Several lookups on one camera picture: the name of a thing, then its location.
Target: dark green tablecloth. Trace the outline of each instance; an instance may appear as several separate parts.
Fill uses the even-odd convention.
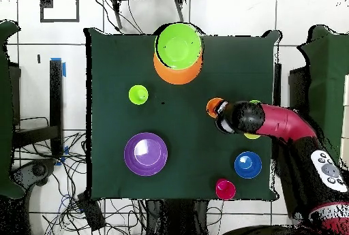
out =
[[[220,133],[206,104],[213,97],[272,102],[278,31],[266,37],[202,37],[204,65],[198,77],[184,85],[168,84],[154,70],[155,36],[88,32],[92,198],[214,199],[215,182],[222,177],[235,184],[236,199],[276,198],[269,189],[271,140]],[[148,88],[144,105],[128,99],[135,84]],[[150,177],[137,176],[123,159],[127,141],[145,131],[162,137],[168,147],[167,164]],[[262,172],[254,179],[240,178],[234,171],[235,157],[242,151],[256,152],[262,159]]]

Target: lime green cup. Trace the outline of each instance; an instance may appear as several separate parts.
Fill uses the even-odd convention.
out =
[[[133,104],[142,105],[148,100],[148,90],[146,87],[136,84],[128,92],[128,97]]]
[[[155,40],[155,52],[172,69],[187,69],[198,60],[201,39],[190,24],[177,22],[167,26]]]

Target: pink cup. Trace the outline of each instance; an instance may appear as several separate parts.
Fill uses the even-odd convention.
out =
[[[236,192],[237,190],[235,189],[234,184],[224,178],[219,179],[215,184],[215,193],[220,199],[232,199]]]

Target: orange bowl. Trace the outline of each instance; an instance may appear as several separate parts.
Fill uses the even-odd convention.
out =
[[[187,69],[171,69],[166,67],[154,54],[154,67],[162,80],[170,84],[187,84],[191,82],[200,73],[202,67],[202,50],[196,62]]]

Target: green cloth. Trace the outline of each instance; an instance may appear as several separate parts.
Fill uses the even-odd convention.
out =
[[[0,21],[0,195],[9,198],[21,198],[24,194],[22,188],[10,179],[14,159],[12,149],[14,113],[6,42],[18,30],[15,23]]]
[[[157,75],[154,35],[104,35],[95,29],[89,34],[92,198],[214,199],[219,178],[235,184],[236,199],[276,198],[269,189],[270,138],[249,140],[219,132],[206,104],[213,97],[271,104],[278,31],[266,37],[203,36],[202,70],[184,85],[169,84]],[[135,84],[149,92],[141,106],[128,99]],[[167,163],[154,176],[134,174],[123,159],[127,141],[140,132],[159,135],[168,148]],[[262,160],[256,178],[244,179],[234,171],[234,160],[243,151],[253,151]]]
[[[331,33],[325,26],[312,29],[301,46],[309,65],[309,115],[320,126],[324,146],[335,161],[340,158],[344,115],[344,81],[349,74],[349,36]]]

